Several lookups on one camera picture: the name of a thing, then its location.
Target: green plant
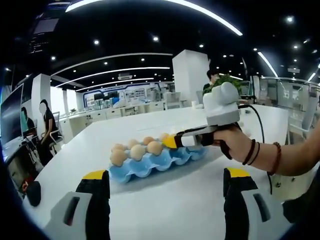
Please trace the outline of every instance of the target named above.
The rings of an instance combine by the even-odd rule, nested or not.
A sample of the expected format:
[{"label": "green plant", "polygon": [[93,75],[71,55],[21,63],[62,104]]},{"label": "green plant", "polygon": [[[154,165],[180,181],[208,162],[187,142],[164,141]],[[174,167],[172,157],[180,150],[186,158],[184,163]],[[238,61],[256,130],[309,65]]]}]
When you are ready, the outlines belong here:
[{"label": "green plant", "polygon": [[211,85],[210,87],[207,87],[205,90],[203,90],[202,95],[205,95],[207,93],[211,93],[212,88],[214,88],[216,86],[220,86],[221,84],[223,84],[225,82],[231,83],[238,90],[239,94],[240,95],[242,94],[240,81],[230,77],[229,74],[225,74],[225,75],[222,75],[219,79],[217,79],[213,85]]}]

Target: woman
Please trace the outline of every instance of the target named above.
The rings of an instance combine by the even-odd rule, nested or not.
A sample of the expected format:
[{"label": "woman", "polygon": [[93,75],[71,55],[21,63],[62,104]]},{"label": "woman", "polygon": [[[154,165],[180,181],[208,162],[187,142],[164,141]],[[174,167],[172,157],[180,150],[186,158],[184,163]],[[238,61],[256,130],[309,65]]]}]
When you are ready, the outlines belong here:
[{"label": "woman", "polygon": [[[278,143],[257,143],[234,127],[214,133],[215,140],[223,140],[230,148],[233,159],[251,165],[257,169],[277,173],[283,176],[299,176],[310,171],[320,159],[320,121],[309,138],[299,144],[282,145]],[[286,234],[286,239],[301,239],[300,234],[313,232],[318,225],[320,214],[320,168],[308,191],[301,197],[286,202],[283,211],[290,215],[290,222],[297,223]]]},{"label": "woman", "polygon": [[[52,153],[50,152],[49,145],[54,141],[50,137],[50,133],[58,130],[55,122],[55,118],[48,107],[48,102],[43,99],[39,105],[39,111],[43,115],[43,120],[45,123],[45,132],[43,138],[40,140],[40,145],[38,146],[39,158],[43,166],[47,165],[48,162],[53,158]],[[59,138],[57,132],[52,133],[54,139]]]}]

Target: person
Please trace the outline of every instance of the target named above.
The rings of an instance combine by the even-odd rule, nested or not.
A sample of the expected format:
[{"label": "person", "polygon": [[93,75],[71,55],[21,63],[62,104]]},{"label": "person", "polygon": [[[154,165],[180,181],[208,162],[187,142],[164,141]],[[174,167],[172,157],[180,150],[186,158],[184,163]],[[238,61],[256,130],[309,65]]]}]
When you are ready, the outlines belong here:
[{"label": "person", "polygon": [[215,84],[216,80],[219,79],[219,72],[216,70],[209,70],[206,72],[207,77],[209,78],[209,83],[205,84],[203,86],[203,90],[209,88],[210,86],[212,86],[213,84]]},{"label": "person", "polygon": [[23,106],[21,108],[21,111],[24,113],[26,125],[27,125],[28,129],[33,129],[35,127],[35,123],[34,123],[34,121],[32,121],[31,118],[29,118],[28,113],[27,113],[27,109]]},{"label": "person", "polygon": [[[251,166],[283,176],[299,176],[310,171],[320,159],[320,121],[310,136],[303,143],[292,145],[267,144],[252,141],[239,128],[232,127],[228,130],[216,131],[213,134],[214,146],[219,146],[224,141],[229,147],[230,156],[240,162],[247,161]],[[291,223],[296,223],[291,228],[286,238],[292,239],[296,234],[301,234],[301,229],[310,229],[318,221],[307,222],[306,219],[315,219],[320,213],[320,168],[312,181],[311,186],[301,197],[283,204],[283,213],[289,216]]]},{"label": "person", "polygon": [[[53,158],[50,152],[50,144],[53,143],[53,139],[50,137],[50,133],[58,130],[55,122],[55,118],[48,106],[48,102],[43,99],[39,105],[39,111],[43,114],[43,120],[45,124],[45,132],[40,140],[40,145],[38,145],[38,154],[43,166],[47,165],[48,162]],[[59,138],[58,132],[51,134],[54,139]]]}]

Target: bracelet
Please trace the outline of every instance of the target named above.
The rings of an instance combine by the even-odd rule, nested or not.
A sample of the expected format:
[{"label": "bracelet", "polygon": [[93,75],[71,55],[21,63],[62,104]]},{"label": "bracelet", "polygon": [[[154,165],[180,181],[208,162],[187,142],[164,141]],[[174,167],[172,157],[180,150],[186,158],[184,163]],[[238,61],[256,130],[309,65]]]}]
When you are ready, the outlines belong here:
[{"label": "bracelet", "polygon": [[242,163],[242,165],[246,165],[249,162],[252,154],[254,153],[255,145],[256,145],[256,140],[252,139],[250,151],[249,151],[248,155],[246,156],[246,158],[245,158],[244,162]]},{"label": "bracelet", "polygon": [[248,164],[249,166],[254,163],[254,161],[256,160],[256,158],[260,152],[260,142],[257,142],[257,143],[258,143],[258,151],[256,152],[254,159]]},{"label": "bracelet", "polygon": [[281,146],[278,142],[274,142],[273,145],[277,148],[277,154],[275,158],[275,162],[273,164],[271,172],[269,172],[270,176],[274,175],[276,171],[278,170],[280,159],[281,159]]}]

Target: human hand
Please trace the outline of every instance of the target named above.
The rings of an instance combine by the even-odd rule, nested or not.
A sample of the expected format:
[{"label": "human hand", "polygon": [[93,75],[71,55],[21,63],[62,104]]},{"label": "human hand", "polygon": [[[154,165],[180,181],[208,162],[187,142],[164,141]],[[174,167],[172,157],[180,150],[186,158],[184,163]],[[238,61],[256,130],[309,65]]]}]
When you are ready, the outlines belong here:
[{"label": "human hand", "polygon": [[214,132],[213,138],[215,140],[214,146],[220,145],[219,140],[225,141],[230,148],[230,156],[241,163],[246,159],[251,148],[251,139],[236,126],[228,130]]}]

